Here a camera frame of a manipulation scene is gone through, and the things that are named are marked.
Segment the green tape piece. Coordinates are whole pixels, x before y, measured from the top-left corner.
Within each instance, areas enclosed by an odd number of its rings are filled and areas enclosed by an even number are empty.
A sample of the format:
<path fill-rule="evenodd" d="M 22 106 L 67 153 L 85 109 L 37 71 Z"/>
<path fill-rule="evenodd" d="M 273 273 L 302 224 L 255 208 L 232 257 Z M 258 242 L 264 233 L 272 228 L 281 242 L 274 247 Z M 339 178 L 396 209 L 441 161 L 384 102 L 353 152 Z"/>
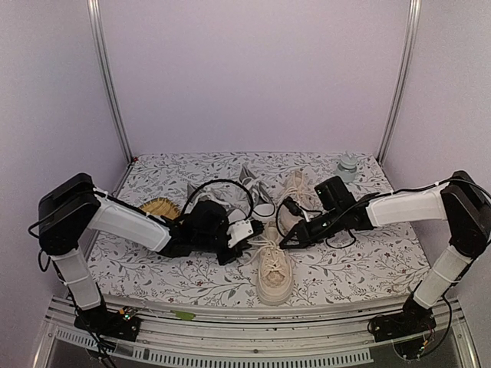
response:
<path fill-rule="evenodd" d="M 191 313 L 191 312 L 188 312 L 188 311 L 181 311 L 181 310 L 172 310 L 171 311 L 172 314 L 174 314 L 174 316 L 180 320 L 184 320 L 184 321 L 191 321 L 195 318 L 195 314 L 194 313 Z"/>

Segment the yellow bamboo fan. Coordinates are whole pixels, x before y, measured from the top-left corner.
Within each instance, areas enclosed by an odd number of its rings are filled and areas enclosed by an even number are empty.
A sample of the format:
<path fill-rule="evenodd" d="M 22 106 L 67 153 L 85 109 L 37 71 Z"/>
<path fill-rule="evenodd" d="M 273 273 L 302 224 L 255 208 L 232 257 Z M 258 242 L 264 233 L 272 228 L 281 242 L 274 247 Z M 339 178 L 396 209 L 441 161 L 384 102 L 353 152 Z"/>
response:
<path fill-rule="evenodd" d="M 139 209 L 150 219 L 171 222 L 181 215 L 178 205 L 168 198 L 158 197 L 139 206 Z"/>

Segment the aluminium front rail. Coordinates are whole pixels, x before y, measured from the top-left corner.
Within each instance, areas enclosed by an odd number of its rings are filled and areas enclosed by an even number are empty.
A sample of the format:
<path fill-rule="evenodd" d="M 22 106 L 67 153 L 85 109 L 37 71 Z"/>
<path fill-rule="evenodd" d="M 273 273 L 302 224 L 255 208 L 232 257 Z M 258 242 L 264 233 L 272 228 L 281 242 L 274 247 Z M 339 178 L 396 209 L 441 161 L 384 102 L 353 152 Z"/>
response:
<path fill-rule="evenodd" d="M 430 355 L 402 353 L 415 336 L 376 342 L 367 331 L 377 315 L 398 312 L 402 297 L 310 307 L 206 307 L 106 296 L 107 306 L 138 309 L 135 342 L 114 340 L 109 360 L 74 326 L 73 304 L 51 300 L 41 325 L 35 367 L 481 367 L 459 301 L 433 309 Z M 188 311 L 191 321 L 171 311 Z"/>

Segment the beige sneaker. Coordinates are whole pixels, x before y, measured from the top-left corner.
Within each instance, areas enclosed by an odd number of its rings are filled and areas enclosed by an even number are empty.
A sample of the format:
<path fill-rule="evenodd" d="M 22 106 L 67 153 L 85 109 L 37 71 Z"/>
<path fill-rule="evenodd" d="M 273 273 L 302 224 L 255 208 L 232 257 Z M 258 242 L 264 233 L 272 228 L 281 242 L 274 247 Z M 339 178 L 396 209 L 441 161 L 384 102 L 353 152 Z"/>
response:
<path fill-rule="evenodd" d="M 252 241 L 252 245 L 258 248 L 254 255 L 239 266 L 248 266 L 259 259 L 255 287 L 259 300 L 268 306 L 284 304 L 291 297 L 294 286 L 292 262 L 280 248 L 280 240 L 275 224 L 268 223 L 259 239 Z"/>
<path fill-rule="evenodd" d="M 307 175 L 300 169 L 293 170 L 285 181 L 284 189 L 280 196 L 281 207 L 278 211 L 278 225 L 285 235 L 297 223 L 296 222 L 293 224 L 291 222 L 287 222 L 284 224 L 282 221 L 281 214 L 282 210 L 284 209 L 282 203 L 287 196 L 292 197 L 302 209 L 308 212 L 310 217 L 318 214 L 317 210 L 315 209 L 315 191 L 309 186 L 309 179 Z"/>

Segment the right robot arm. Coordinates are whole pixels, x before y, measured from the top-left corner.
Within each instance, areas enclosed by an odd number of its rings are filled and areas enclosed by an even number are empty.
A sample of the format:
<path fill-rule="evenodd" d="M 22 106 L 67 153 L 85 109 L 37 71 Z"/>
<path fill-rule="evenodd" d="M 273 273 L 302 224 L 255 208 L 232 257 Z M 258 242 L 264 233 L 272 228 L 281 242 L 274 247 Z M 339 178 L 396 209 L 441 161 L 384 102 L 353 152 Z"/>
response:
<path fill-rule="evenodd" d="M 323 209 L 309 218 L 290 199 L 285 205 L 300 219 L 283 236 L 283 249 L 303 249 L 339 232 L 362 232 L 403 223 L 414 226 L 428 248 L 434 230 L 437 242 L 427 275 L 413 291 L 408 308 L 397 317 L 397 328 L 413 334 L 425 324 L 426 311 L 468 272 L 490 245 L 490 194 L 465 171 L 411 189 L 369 193 L 359 199 L 335 176 L 315 187 Z"/>

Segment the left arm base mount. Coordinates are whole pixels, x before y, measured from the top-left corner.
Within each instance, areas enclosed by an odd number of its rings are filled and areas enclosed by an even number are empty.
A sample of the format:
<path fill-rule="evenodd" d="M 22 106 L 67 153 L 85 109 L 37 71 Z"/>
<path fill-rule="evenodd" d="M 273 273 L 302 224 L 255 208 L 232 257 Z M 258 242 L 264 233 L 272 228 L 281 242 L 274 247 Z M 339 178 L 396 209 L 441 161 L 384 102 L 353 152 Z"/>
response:
<path fill-rule="evenodd" d="M 123 307 L 118 311 L 107 309 L 106 304 L 89 310 L 75 308 L 74 326 L 97 336 L 135 342 L 140 332 L 141 319 L 138 309 Z"/>

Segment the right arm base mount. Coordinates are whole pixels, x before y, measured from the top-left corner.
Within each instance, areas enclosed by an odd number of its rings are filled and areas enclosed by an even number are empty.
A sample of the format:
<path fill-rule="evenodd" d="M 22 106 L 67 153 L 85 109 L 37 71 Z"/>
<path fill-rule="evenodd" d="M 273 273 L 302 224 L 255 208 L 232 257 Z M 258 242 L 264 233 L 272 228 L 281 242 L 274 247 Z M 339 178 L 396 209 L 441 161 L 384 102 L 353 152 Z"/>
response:
<path fill-rule="evenodd" d="M 376 342 L 381 342 L 423 333 L 436 326 L 432 308 L 420 306 L 411 294 L 402 311 L 373 317 L 367 324 L 367 331 Z"/>

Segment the floral patterned table mat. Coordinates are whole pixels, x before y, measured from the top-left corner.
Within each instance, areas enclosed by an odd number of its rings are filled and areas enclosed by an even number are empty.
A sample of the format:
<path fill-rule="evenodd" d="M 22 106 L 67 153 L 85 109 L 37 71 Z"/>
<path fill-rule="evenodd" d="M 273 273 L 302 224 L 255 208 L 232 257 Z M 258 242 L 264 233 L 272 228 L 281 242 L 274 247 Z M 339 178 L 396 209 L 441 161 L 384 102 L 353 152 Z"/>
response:
<path fill-rule="evenodd" d="M 336 153 L 168 153 L 136 158 L 118 198 L 139 206 L 158 197 L 177 205 L 187 199 L 188 182 L 206 184 L 241 210 L 249 206 L 237 181 L 243 165 L 260 178 L 275 202 L 288 175 L 300 169 L 313 187 L 332 177 Z M 214 307 L 259 307 L 258 258 L 250 249 L 227 266 L 213 254 L 165 258 L 131 241 L 102 233 L 87 263 L 105 294 L 164 303 Z M 291 251 L 294 286 L 289 307 L 365 301 L 412 291 L 427 273 L 428 260 L 407 224 L 370 232 L 341 233 L 314 247 Z"/>

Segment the left aluminium frame post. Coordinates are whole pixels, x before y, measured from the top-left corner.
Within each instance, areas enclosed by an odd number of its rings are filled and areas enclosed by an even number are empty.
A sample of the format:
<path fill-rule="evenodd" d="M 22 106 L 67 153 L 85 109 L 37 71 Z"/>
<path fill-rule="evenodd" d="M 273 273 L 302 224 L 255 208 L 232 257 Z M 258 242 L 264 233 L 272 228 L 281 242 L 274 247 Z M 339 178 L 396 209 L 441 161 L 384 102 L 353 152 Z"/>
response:
<path fill-rule="evenodd" d="M 87 1 L 87 10 L 89 21 L 91 24 L 91 32 L 94 40 L 97 61 L 101 71 L 101 78 L 104 85 L 104 93 L 107 98 L 107 103 L 113 121 L 115 133 L 117 135 L 120 148 L 124 155 L 124 159 L 128 163 L 133 162 L 133 152 L 130 148 L 130 141 L 127 135 L 127 130 L 124 126 L 120 106 L 117 99 L 117 92 L 114 86 L 114 80 L 110 69 L 109 55 L 104 37 L 102 24 L 100 2 L 97 0 Z"/>

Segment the right aluminium frame post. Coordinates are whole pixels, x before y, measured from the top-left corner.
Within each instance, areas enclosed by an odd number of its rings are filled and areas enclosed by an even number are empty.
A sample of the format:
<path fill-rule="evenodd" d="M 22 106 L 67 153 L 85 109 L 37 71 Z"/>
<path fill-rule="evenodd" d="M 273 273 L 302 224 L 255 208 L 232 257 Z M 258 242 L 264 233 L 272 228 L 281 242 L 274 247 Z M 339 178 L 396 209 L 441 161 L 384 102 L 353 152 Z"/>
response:
<path fill-rule="evenodd" d="M 390 109 L 387 116 L 384 132 L 381 138 L 381 144 L 377 151 L 377 161 L 383 166 L 387 160 L 390 150 L 390 144 L 396 130 L 397 119 L 402 106 L 404 91 L 407 78 L 410 73 L 410 65 L 414 54 L 415 44 L 417 42 L 417 32 L 421 12 L 421 0 L 410 0 L 407 14 L 407 25 L 404 36 L 403 49 L 400 59 L 399 71 L 397 74 L 394 93 L 390 103 Z"/>

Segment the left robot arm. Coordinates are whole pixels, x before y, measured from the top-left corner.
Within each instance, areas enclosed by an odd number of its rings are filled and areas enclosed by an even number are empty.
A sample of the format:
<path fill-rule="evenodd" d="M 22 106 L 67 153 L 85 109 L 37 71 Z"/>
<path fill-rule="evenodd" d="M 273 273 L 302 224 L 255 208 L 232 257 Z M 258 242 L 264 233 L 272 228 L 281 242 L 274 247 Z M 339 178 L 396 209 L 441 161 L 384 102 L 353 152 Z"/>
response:
<path fill-rule="evenodd" d="M 87 173 L 73 176 L 41 198 L 38 220 L 28 233 L 54 262 L 85 321 L 98 333 L 114 326 L 114 316 L 102 307 L 103 297 L 79 247 L 87 230 L 115 235 L 167 258 L 211 252 L 221 265 L 240 257 L 255 233 L 250 219 L 231 222 L 225 208 L 213 200 L 168 219 L 114 198 L 97 188 Z"/>

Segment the aluminium frame post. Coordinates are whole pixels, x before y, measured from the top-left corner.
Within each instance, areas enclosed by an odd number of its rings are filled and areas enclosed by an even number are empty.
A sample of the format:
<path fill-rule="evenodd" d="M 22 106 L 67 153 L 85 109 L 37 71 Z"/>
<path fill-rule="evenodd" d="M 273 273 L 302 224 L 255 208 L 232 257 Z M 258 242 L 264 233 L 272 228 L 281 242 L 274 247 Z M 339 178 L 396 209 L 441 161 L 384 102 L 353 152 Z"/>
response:
<path fill-rule="evenodd" d="M 421 0 L 410 0 L 407 14 L 407 25 L 404 36 L 403 49 L 400 59 L 399 71 L 397 74 L 394 93 L 390 103 L 390 109 L 387 116 L 384 132 L 381 138 L 381 144 L 377 151 L 377 161 L 383 166 L 387 160 L 390 150 L 390 144 L 396 130 L 397 119 L 402 106 L 404 91 L 407 78 L 410 73 L 410 65 L 414 54 L 415 44 L 417 42 L 417 32 L 421 12 Z"/>
<path fill-rule="evenodd" d="M 114 86 L 114 80 L 110 69 L 109 55 L 104 37 L 102 24 L 100 2 L 97 0 L 87 1 L 87 10 L 89 21 L 91 24 L 91 32 L 94 40 L 97 61 L 101 71 L 101 78 L 104 85 L 104 93 L 107 98 L 107 103 L 113 121 L 115 133 L 117 135 L 120 148 L 124 155 L 124 159 L 128 163 L 133 162 L 133 152 L 130 148 L 130 141 L 127 135 L 127 130 L 124 126 L 120 106 L 117 99 L 117 92 Z"/>

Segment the grey sneaker with white laces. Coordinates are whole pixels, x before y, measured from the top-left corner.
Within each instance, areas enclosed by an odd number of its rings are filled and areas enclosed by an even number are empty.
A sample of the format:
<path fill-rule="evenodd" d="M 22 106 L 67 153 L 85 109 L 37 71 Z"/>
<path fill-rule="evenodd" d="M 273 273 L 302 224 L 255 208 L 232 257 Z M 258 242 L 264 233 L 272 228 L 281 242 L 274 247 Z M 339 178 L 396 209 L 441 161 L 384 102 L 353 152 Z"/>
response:
<path fill-rule="evenodd" d="M 228 216 L 232 216 L 232 217 L 234 215 L 242 216 L 245 214 L 244 211 L 242 211 L 240 208 L 230 204 L 227 201 L 220 199 L 212 189 L 207 189 L 207 188 L 197 189 L 195 185 L 188 182 L 186 185 L 186 190 L 187 190 L 187 198 L 190 200 L 189 205 L 191 207 L 196 205 L 198 202 L 210 200 L 220 204 L 226 210 L 226 214 Z"/>

